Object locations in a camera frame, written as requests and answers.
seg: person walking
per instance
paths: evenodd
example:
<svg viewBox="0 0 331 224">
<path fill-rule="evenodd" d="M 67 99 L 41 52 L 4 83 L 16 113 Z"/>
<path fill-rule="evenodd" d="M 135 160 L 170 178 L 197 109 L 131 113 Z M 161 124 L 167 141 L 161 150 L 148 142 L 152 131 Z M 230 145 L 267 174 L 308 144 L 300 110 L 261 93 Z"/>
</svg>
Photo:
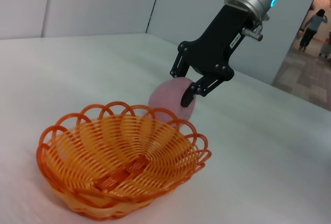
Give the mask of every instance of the person walking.
<svg viewBox="0 0 331 224">
<path fill-rule="evenodd" d="M 309 45 L 309 42 L 314 37 L 314 35 L 317 33 L 317 30 L 319 29 L 321 23 L 322 22 L 327 23 L 327 16 L 325 16 L 324 14 L 325 14 L 325 10 L 320 9 L 305 24 L 304 28 L 306 28 L 307 26 L 308 26 L 308 28 L 305 31 L 305 33 L 301 39 L 301 42 L 299 45 L 300 51 L 302 48 L 304 49 L 304 51 L 306 50 L 306 47 Z"/>
</svg>

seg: patterned carpet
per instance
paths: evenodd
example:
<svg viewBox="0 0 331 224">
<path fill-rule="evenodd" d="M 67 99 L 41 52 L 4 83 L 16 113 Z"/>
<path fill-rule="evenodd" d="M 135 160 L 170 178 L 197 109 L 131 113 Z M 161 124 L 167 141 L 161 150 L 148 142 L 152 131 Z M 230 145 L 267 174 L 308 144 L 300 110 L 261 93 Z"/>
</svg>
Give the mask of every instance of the patterned carpet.
<svg viewBox="0 0 331 224">
<path fill-rule="evenodd" d="M 298 46 L 294 41 L 273 86 L 331 111 L 331 62 L 318 56 L 322 43 L 312 40 L 305 53 Z"/>
</svg>

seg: pink ball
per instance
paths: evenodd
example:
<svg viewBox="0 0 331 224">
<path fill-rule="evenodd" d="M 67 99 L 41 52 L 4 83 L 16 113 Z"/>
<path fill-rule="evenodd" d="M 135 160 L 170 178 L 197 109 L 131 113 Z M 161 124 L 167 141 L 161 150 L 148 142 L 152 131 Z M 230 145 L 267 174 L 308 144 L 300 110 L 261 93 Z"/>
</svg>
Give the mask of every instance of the pink ball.
<svg viewBox="0 0 331 224">
<path fill-rule="evenodd" d="M 189 120 L 192 116 L 195 97 L 191 104 L 184 108 L 180 105 L 183 94 L 186 89 L 190 86 L 192 81 L 188 78 L 174 78 L 169 81 L 162 83 L 158 86 L 148 101 L 148 106 L 152 109 L 154 108 L 165 108 L 173 112 L 177 118 L 183 120 Z M 167 123 L 172 120 L 172 118 L 165 113 L 157 113 L 156 119 Z"/>
</svg>

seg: white table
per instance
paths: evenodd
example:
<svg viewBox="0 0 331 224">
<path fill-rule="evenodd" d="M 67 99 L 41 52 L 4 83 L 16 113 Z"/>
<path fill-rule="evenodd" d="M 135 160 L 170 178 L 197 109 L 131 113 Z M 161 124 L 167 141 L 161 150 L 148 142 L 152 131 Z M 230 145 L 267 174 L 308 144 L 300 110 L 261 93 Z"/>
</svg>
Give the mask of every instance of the white table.
<svg viewBox="0 0 331 224">
<path fill-rule="evenodd" d="M 39 136 L 91 103 L 146 104 L 175 57 L 146 34 L 0 41 L 0 223 L 92 223 L 40 175 Z M 205 169 L 116 223 L 331 223 L 331 113 L 237 72 L 191 122 L 213 152 Z"/>
</svg>

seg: orange basket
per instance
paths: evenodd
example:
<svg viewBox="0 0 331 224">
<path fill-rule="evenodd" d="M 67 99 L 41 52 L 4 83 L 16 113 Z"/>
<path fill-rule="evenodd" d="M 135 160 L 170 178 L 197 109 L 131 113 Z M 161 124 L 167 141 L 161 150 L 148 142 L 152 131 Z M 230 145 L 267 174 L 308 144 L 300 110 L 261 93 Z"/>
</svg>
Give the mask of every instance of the orange basket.
<svg viewBox="0 0 331 224">
<path fill-rule="evenodd" d="M 111 108 L 119 106 L 124 110 L 114 114 Z M 100 114 L 91 120 L 85 113 L 94 108 Z M 137 110 L 144 113 L 138 116 Z M 156 120 L 157 112 L 172 121 Z M 61 125 L 71 118 L 77 119 L 75 127 Z M 180 133 L 181 126 L 191 133 Z M 191 123 L 166 109 L 112 102 L 67 114 L 47 128 L 39 140 L 37 163 L 74 212 L 94 220 L 118 219 L 187 182 L 211 157 L 207 146 Z"/>
</svg>

